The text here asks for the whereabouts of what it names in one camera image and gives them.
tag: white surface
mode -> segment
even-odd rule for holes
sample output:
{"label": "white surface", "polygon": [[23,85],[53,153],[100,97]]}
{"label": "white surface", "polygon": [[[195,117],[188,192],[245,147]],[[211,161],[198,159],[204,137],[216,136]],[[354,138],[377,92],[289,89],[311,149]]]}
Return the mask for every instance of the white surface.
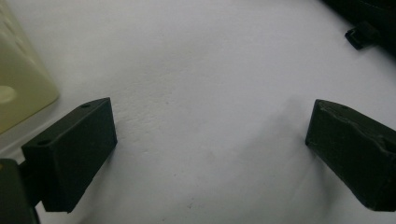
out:
{"label": "white surface", "polygon": [[304,145],[315,99],[396,128],[396,63],[357,52],[319,0],[8,1],[61,99],[1,155],[110,96],[119,144],[69,215],[42,223],[394,223]]}

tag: cream-colored object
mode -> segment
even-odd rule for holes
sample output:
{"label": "cream-colored object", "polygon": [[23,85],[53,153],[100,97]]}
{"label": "cream-colored object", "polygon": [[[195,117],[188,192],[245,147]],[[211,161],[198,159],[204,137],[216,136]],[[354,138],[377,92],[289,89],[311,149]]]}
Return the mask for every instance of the cream-colored object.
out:
{"label": "cream-colored object", "polygon": [[23,30],[0,0],[0,133],[58,97]]}

